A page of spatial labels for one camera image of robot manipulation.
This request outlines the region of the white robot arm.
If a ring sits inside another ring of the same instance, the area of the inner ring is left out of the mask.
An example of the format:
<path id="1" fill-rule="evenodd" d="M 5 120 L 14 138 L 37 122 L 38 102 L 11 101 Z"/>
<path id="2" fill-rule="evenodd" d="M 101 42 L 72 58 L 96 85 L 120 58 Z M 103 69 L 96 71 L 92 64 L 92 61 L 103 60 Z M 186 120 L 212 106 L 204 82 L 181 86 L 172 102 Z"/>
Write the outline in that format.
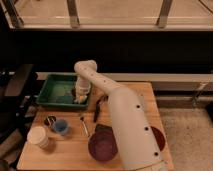
<path id="1" fill-rule="evenodd" d="M 76 96 L 86 95 L 95 85 L 108 95 L 108 111 L 125 171 L 168 171 L 147 120 L 142 97 L 134 90 L 97 72 L 94 60 L 79 61 Z"/>

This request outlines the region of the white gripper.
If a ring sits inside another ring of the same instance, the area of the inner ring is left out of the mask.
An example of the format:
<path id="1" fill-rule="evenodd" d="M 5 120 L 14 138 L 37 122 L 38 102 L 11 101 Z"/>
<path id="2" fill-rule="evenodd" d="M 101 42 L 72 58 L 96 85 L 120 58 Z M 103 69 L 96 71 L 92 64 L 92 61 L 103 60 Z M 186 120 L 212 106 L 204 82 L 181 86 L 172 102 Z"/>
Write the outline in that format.
<path id="1" fill-rule="evenodd" d="M 76 84 L 75 84 L 75 90 L 76 90 L 76 96 L 85 96 L 90 92 L 91 84 L 88 80 L 86 80 L 83 77 L 78 77 Z"/>

